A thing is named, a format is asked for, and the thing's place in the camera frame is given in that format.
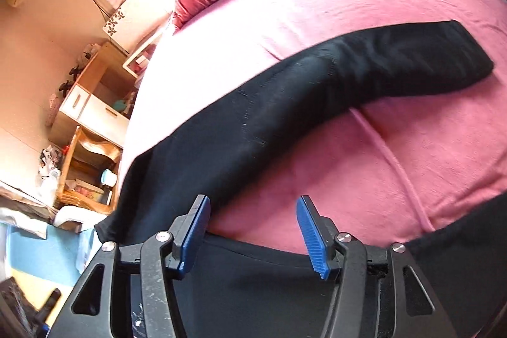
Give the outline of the white bedside table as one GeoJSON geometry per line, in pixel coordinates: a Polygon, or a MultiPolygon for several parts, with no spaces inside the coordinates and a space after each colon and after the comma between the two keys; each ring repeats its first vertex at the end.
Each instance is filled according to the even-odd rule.
{"type": "Polygon", "coordinates": [[[150,63],[162,33],[158,29],[146,35],[124,61],[122,68],[135,79],[139,78],[150,63]]]}

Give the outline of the wooden side shelf table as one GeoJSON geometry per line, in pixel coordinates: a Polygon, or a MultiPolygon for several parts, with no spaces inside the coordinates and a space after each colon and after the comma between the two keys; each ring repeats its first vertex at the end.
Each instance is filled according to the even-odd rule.
{"type": "Polygon", "coordinates": [[[54,205],[83,207],[108,215],[116,209],[119,184],[102,183],[104,172],[117,174],[122,150],[77,126],[64,154],[54,205]]]}

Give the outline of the black pants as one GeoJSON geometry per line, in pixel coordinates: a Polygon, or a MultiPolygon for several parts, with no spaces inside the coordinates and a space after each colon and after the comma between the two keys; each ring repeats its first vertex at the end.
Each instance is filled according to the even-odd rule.
{"type": "MultiPolygon", "coordinates": [[[[493,63],[459,23],[369,28],[300,51],[204,108],[129,167],[100,240],[140,244],[170,228],[198,195],[210,214],[314,127],[376,99],[455,92],[493,63]]],[[[454,337],[506,331],[506,198],[410,241],[455,328],[454,337]]],[[[323,337],[333,283],[307,255],[208,234],[174,290],[185,337],[323,337]]]]}

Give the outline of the wooden desk cabinet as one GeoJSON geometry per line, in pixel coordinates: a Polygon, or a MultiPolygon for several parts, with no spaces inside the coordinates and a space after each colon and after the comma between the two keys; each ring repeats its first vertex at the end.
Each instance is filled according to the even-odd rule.
{"type": "Polygon", "coordinates": [[[70,143],[78,126],[124,147],[129,118],[113,105],[134,91],[135,78],[124,68],[126,55],[107,41],[94,54],[58,109],[48,140],[60,147],[70,143]]]}

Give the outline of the light blue cup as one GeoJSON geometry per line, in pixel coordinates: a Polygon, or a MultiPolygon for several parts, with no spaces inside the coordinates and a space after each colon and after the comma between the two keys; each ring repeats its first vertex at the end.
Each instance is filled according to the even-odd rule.
{"type": "Polygon", "coordinates": [[[105,169],[100,175],[100,184],[109,188],[115,187],[117,180],[117,175],[109,169],[105,169]]]}

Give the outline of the pink bed sheet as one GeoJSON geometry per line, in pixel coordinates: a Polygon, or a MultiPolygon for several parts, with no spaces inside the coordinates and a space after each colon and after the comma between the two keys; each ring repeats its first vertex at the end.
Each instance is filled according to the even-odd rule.
{"type": "Polygon", "coordinates": [[[161,38],[97,228],[303,253],[297,197],[362,242],[410,241],[506,192],[502,0],[221,0],[161,38]]]}

